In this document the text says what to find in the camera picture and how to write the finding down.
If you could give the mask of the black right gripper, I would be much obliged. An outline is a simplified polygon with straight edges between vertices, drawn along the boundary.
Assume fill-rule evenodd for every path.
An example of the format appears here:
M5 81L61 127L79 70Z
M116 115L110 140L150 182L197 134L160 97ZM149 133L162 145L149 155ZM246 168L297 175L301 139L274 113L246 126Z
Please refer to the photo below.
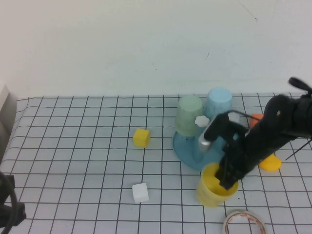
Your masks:
M221 134L226 144L222 148L224 156L219 163L217 179L219 185L225 190L229 190L232 186L237 188L238 181L250 172L247 142L253 135L253 131L247 131L243 134L230 132Z

